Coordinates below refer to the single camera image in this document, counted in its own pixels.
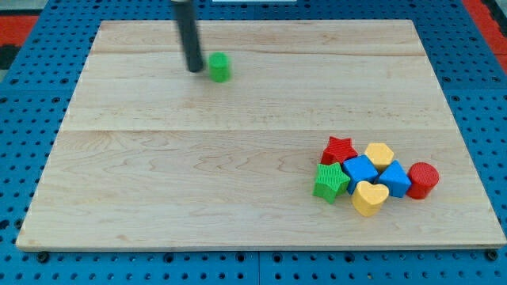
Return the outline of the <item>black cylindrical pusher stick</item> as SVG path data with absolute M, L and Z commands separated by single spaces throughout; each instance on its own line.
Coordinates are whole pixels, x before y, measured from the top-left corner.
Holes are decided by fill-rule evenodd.
M 174 18 L 181 38 L 187 70 L 192 73 L 204 69 L 200 38 L 196 23 L 193 0 L 171 0 Z

